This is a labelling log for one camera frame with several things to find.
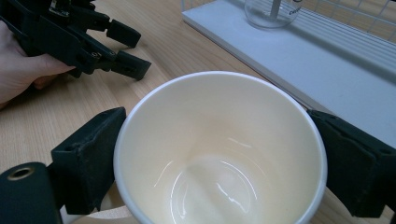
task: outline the black mechanical part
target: black mechanical part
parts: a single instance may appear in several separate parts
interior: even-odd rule
[[[309,110],[326,148],[327,187],[355,217],[396,211],[396,149],[333,115]]]
[[[0,175],[2,223],[62,223],[71,215],[100,210],[114,182],[113,153],[123,107],[102,112],[51,151],[53,163],[25,163]]]
[[[86,32],[107,30],[106,36],[130,48],[135,48],[141,34],[119,21],[110,22],[107,15],[94,9],[90,0],[0,0],[0,20],[7,24],[28,55],[48,53],[74,65],[76,69],[69,73],[73,77],[116,67],[113,70],[116,73],[141,79],[150,62],[137,60],[135,56],[125,60],[125,53],[116,54]],[[125,70],[120,69],[120,62]]]

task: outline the glass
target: glass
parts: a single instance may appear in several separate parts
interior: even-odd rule
[[[303,0],[246,0],[245,13],[258,28],[283,27],[297,17]]]

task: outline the white paper cup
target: white paper cup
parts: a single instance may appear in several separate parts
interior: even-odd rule
[[[327,177],[305,110],[231,72],[179,77],[149,93],[120,130],[114,166],[142,223],[305,223]]]

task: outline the white shelf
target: white shelf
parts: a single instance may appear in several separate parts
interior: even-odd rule
[[[332,113],[396,148],[394,44],[307,10],[275,30],[250,26],[237,1],[217,0],[182,15],[303,105]]]

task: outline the human hand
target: human hand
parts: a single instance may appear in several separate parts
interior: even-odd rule
[[[32,83],[41,90],[68,66],[48,54],[27,57],[14,34],[0,21],[0,109]]]

